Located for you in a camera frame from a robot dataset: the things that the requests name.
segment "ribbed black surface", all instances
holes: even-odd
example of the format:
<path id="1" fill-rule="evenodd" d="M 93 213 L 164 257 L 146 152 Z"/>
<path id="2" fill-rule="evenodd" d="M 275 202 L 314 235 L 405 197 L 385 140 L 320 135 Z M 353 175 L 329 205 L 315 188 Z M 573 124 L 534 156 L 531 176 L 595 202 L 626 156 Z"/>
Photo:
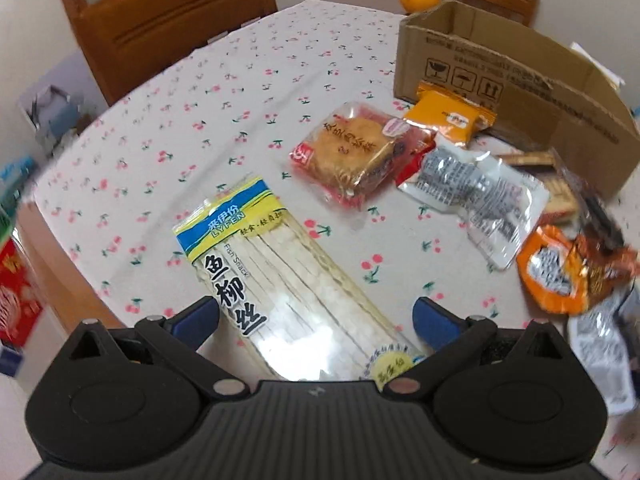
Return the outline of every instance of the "ribbed black surface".
<path id="1" fill-rule="evenodd" d="M 217 404 L 193 437 L 156 462 L 90 473 L 45 464 L 31 480 L 603 480 L 580 465 L 518 474 L 471 463 L 417 404 L 384 399 L 373 382 L 265 382 L 247 400 Z"/>

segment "round table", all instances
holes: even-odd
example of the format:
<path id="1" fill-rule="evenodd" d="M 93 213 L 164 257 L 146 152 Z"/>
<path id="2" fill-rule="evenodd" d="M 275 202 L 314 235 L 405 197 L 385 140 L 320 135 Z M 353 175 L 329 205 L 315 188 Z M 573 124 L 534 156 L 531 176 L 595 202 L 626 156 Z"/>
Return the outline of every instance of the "round table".
<path id="1" fill-rule="evenodd" d="M 200 202 L 264 178 L 284 205 L 414 344 L 412 305 L 430 296 L 460 317 L 522 328 L 547 317 L 516 269 L 493 270 L 464 224 L 385 189 L 362 212 L 327 207 L 293 175 L 289 152 L 343 102 L 401 116 L 393 97 L 402 16 L 307 0 L 229 34 L 133 91 L 39 179 L 34 200 L 53 235 L 126 325 L 172 316 L 206 293 L 172 232 Z M 476 141 L 480 149 L 493 139 Z M 640 246 L 637 173 L 612 210 Z M 242 341 L 223 324 L 204 349 L 247 380 Z M 638 410 L 611 419 L 594 463 L 640 474 Z"/>

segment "blue and yellow label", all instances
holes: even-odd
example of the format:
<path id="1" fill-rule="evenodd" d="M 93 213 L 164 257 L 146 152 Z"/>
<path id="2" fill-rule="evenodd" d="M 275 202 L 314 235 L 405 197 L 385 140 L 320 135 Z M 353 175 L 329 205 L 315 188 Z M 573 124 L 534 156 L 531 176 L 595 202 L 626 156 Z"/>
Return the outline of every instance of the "blue and yellow label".
<path id="1" fill-rule="evenodd" d="M 286 209 L 255 177 L 233 193 L 194 211 L 174 228 L 178 242 L 191 263 L 229 236 L 255 236 L 280 224 Z"/>

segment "open cardboard box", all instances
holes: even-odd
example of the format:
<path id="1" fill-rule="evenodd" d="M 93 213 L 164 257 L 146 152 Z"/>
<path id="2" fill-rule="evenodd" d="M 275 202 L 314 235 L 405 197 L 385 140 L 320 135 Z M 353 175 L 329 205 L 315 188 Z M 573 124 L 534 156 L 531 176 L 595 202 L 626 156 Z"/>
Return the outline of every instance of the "open cardboard box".
<path id="1" fill-rule="evenodd" d="M 640 161 L 631 113 L 600 70 L 519 23 L 444 1 L 402 20 L 396 65 L 397 98 L 415 102 L 424 79 L 490 108 L 504 140 L 555 148 L 605 199 Z"/>

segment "red plastic wrapper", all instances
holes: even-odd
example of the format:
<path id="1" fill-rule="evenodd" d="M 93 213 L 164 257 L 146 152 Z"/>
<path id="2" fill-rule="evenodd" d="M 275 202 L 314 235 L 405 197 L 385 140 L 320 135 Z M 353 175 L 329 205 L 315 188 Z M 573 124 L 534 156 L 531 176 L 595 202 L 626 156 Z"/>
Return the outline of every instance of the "red plastic wrapper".
<path id="1" fill-rule="evenodd" d="M 0 340 L 23 346 L 42 304 L 22 251 L 9 238 L 0 252 Z"/>
<path id="2" fill-rule="evenodd" d="M 404 167 L 425 136 L 423 129 L 362 103 L 346 103 L 290 154 L 325 196 L 360 208 L 390 175 Z"/>

